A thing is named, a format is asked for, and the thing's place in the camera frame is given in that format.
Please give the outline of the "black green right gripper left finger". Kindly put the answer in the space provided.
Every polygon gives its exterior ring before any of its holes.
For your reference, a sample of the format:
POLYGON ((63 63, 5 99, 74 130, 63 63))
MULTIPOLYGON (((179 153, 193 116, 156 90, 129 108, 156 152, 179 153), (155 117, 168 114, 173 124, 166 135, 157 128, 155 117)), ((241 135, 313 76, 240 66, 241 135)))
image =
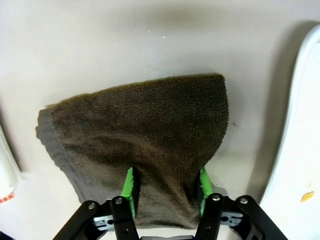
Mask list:
POLYGON ((139 171, 129 168, 120 195, 107 199, 103 204, 86 200, 54 239, 99 240, 114 231, 117 240, 138 240, 134 219, 138 211, 140 187, 139 171))

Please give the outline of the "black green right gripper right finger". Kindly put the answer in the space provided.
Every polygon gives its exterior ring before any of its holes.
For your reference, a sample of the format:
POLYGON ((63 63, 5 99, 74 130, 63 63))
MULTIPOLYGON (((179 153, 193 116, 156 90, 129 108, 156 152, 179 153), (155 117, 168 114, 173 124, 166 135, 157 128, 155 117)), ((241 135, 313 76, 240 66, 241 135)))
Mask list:
POLYGON ((204 167, 197 177, 197 203, 201 218, 196 240, 216 240, 221 225, 228 226, 241 240, 287 239, 250 195, 232 200, 214 192, 204 167))

